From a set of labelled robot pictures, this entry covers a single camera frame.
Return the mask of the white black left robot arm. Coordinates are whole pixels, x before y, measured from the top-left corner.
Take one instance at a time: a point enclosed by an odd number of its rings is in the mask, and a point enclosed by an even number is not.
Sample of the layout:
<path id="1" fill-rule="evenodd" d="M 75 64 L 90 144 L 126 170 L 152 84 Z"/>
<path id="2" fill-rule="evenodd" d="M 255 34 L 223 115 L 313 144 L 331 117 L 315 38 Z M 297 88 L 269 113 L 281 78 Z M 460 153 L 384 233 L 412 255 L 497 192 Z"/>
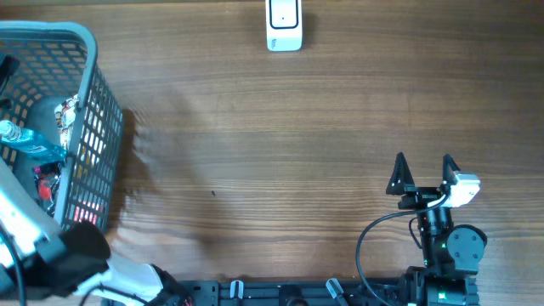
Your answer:
<path id="1" fill-rule="evenodd" d="M 84 221 L 63 230 L 1 165 L 1 298 L 31 300 L 92 295 L 125 305 L 191 305 L 168 272 L 113 252 L 102 232 Z"/>

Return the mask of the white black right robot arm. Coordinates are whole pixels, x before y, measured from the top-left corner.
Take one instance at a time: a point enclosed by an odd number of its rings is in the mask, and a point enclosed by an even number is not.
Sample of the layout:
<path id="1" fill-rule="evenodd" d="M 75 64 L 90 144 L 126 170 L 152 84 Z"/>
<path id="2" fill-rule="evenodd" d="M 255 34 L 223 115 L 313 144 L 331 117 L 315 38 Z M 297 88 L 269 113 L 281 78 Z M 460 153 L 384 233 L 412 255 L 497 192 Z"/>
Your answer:
<path id="1" fill-rule="evenodd" d="M 386 193 L 399 196 L 399 210 L 414 213 L 424 265 L 399 278 L 398 305 L 470 305 L 478 299 L 472 278 L 487 245 L 485 233 L 455 225 L 451 211 L 467 205 L 480 191 L 480 179 L 463 172 L 451 156 L 443 157 L 442 183 L 418 187 L 403 153 L 395 158 Z"/>

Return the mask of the white brown cookie bag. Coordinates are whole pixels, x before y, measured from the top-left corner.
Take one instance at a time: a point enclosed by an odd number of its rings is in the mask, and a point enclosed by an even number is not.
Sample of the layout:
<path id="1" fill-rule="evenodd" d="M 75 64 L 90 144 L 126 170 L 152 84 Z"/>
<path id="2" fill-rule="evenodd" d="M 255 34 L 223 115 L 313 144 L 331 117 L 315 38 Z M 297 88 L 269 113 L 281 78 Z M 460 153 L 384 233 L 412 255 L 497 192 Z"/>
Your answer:
<path id="1" fill-rule="evenodd" d="M 65 150 L 69 150 L 73 124 L 77 117 L 78 102 L 78 96 L 74 95 L 54 108 L 54 117 L 59 131 L 59 142 Z"/>

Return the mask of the black red snack wrapper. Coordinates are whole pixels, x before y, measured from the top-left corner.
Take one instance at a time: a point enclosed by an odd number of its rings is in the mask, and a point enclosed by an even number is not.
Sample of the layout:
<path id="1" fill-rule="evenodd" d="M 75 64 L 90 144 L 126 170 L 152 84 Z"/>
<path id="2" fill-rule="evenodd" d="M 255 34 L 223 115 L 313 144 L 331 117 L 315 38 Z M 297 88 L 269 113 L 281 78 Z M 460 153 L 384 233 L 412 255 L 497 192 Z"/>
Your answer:
<path id="1" fill-rule="evenodd" d="M 56 194 L 60 187 L 62 167 L 62 162 L 55 161 L 32 169 L 37 190 L 37 205 L 50 217 L 53 217 L 55 213 Z"/>

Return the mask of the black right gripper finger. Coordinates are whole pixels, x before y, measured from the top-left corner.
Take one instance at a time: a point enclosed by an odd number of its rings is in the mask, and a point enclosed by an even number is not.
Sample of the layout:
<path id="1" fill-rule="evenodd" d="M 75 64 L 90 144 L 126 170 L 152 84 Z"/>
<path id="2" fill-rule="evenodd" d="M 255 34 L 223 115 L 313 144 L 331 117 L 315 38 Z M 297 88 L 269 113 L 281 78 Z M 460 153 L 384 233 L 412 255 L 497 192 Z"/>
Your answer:
<path id="1" fill-rule="evenodd" d="M 415 182 L 402 152 L 395 158 L 394 170 L 386 188 L 386 194 L 402 196 L 415 191 Z"/>
<path id="2" fill-rule="evenodd" d="M 455 163 L 454 159 L 449 154 L 443 156 L 443 184 L 454 184 L 456 182 L 456 173 L 460 168 Z"/>

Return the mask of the blue mouthwash bottle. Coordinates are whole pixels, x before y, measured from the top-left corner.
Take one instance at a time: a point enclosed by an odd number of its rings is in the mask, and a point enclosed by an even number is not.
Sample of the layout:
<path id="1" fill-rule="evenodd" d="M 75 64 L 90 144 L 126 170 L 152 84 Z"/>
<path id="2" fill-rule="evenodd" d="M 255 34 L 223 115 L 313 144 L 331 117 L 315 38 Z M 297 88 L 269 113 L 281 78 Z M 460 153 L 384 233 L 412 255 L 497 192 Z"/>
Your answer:
<path id="1" fill-rule="evenodd" d="M 1 121 L 1 142 L 44 163 L 62 162 L 66 156 L 63 147 L 53 144 L 39 132 L 19 127 L 9 120 Z"/>

